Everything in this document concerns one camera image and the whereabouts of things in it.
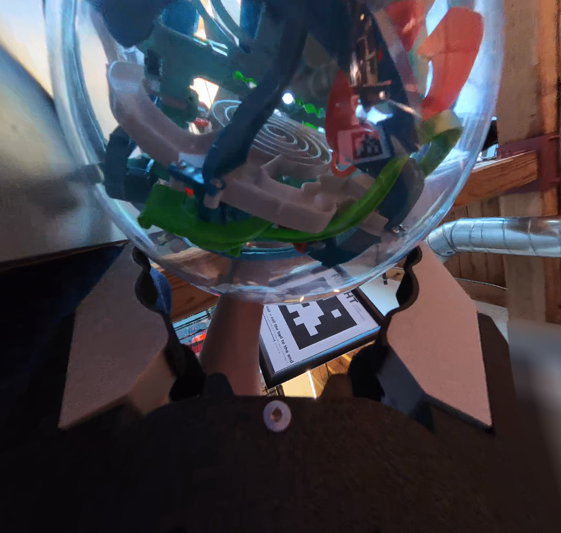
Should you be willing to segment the clear plastic maze ball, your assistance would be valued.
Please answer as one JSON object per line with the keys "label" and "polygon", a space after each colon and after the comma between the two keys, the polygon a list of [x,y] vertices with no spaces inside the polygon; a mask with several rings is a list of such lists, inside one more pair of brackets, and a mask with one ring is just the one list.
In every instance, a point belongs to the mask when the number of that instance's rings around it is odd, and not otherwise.
{"label": "clear plastic maze ball", "polygon": [[[151,260],[290,304],[392,268],[440,224],[492,124],[503,0],[43,0],[77,181]],[[391,59],[391,156],[340,163],[356,13]]]}

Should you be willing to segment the wooden beam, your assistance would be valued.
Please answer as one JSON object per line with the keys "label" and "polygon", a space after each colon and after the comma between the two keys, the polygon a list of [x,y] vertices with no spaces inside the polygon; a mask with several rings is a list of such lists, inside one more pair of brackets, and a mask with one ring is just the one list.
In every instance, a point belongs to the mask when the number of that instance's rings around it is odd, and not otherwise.
{"label": "wooden beam", "polygon": [[559,149],[558,134],[499,145],[495,159],[473,167],[453,207],[509,193],[550,190],[560,182]]}

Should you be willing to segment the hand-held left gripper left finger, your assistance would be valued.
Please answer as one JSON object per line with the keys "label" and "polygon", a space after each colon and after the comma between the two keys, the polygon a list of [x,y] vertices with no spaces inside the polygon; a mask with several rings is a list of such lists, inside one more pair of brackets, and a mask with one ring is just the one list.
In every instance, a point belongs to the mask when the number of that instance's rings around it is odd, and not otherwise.
{"label": "hand-held left gripper left finger", "polygon": [[173,375],[163,354],[168,334],[161,317],[136,298],[141,269],[133,249],[121,249],[76,310],[62,429],[123,402],[144,414],[169,402]]}

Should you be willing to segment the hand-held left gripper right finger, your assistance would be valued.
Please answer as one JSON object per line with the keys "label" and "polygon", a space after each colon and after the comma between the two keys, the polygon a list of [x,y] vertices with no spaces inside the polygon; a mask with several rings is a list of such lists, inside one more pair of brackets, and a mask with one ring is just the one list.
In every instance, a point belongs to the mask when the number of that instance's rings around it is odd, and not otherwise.
{"label": "hand-held left gripper right finger", "polygon": [[428,246],[415,254],[405,274],[410,295],[379,336],[388,345],[382,404],[409,416],[431,404],[490,428],[476,306]]}

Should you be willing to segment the black framed task sign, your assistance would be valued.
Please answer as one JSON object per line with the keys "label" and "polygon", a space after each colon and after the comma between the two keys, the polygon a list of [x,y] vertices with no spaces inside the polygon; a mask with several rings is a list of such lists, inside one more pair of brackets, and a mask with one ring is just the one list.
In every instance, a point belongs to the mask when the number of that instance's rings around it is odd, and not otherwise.
{"label": "black framed task sign", "polygon": [[383,317],[359,288],[317,301],[265,305],[259,361],[266,387],[373,342]]}

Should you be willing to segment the silver metal duct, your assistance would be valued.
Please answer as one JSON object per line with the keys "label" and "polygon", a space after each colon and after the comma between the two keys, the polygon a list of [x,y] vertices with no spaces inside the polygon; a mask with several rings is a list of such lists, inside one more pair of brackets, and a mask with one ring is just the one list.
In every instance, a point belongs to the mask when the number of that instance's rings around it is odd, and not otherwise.
{"label": "silver metal duct", "polygon": [[462,218],[425,239],[443,262],[464,253],[560,258],[560,217]]}

